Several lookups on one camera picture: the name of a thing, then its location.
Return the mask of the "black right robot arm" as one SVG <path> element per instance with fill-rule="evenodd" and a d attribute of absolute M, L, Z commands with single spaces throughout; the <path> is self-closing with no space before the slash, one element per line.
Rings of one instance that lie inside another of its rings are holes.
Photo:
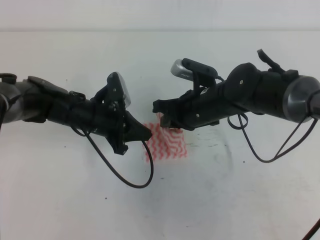
<path fill-rule="evenodd" d="M 192 131 L 248 112 L 295 123 L 319 119 L 319 81 L 297 70 L 282 69 L 263 50 L 257 53 L 269 65 L 267 71 L 243 63 L 226 79 L 211 66 L 188 58 L 176 60 L 171 73 L 191 81 L 193 89 L 178 98 L 153 103 L 152 111 L 162 114 L 161 126 Z"/>

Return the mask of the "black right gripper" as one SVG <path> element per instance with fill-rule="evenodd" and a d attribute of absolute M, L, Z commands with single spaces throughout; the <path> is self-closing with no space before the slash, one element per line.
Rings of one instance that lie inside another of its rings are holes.
<path fill-rule="evenodd" d="M 179 98 L 161 100 L 152 103 L 153 113 L 176 113 L 175 120 L 169 116 L 160 118 L 162 128 L 193 131 L 205 126 L 217 126 L 220 120 L 230 116 L 230 102 L 225 96 L 225 87 L 216 86 L 205 89 L 205 93 L 196 95 L 187 91 Z"/>

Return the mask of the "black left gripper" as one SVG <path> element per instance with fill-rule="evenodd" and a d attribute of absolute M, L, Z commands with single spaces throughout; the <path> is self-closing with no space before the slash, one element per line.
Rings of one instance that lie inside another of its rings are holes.
<path fill-rule="evenodd" d="M 50 99 L 49 120 L 106 137 L 113 152 L 123 156 L 128 150 L 125 143 L 152 137 L 152 131 L 126 111 L 126 103 L 126 93 L 106 93 L 91 99 L 79 93 L 57 95 Z"/>

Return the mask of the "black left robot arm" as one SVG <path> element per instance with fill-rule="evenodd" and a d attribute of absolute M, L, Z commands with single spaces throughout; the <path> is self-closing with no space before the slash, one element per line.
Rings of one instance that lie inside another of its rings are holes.
<path fill-rule="evenodd" d="M 124 155 L 128 142 L 148 141 L 152 132 L 128 111 L 131 100 L 124 79 L 112 72 L 94 97 L 67 91 L 39 77 L 18 81 L 12 73 L 0 75 L 0 101 L 4 123 L 46 121 L 71 127 L 76 132 L 106 138 L 115 154 Z"/>

